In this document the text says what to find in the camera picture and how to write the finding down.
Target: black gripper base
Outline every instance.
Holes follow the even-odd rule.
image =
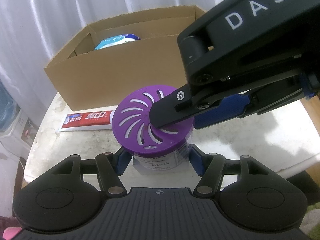
[[[298,229],[258,233],[237,227],[210,199],[187,188],[132,188],[129,195],[106,201],[90,222],[73,231],[39,234],[22,230],[15,240],[307,240]]]

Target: container label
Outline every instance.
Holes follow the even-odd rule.
[[[177,150],[164,156],[155,158],[144,158],[135,155],[134,158],[137,159],[145,168],[156,171],[165,171],[177,167],[182,162],[188,161],[188,153],[188,143],[185,142]]]

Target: blue and white package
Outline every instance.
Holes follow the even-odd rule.
[[[126,43],[126,42],[137,41],[137,40],[141,40],[141,39],[134,34],[117,35],[101,41],[99,45],[95,48],[95,50],[111,47],[111,46]]]

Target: water bottle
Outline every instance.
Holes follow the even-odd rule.
[[[17,109],[17,103],[0,82],[0,132],[6,131],[12,124]]]

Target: white appliance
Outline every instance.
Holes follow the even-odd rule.
[[[10,127],[0,132],[1,146],[17,157],[27,160],[38,127],[17,107],[16,118]]]

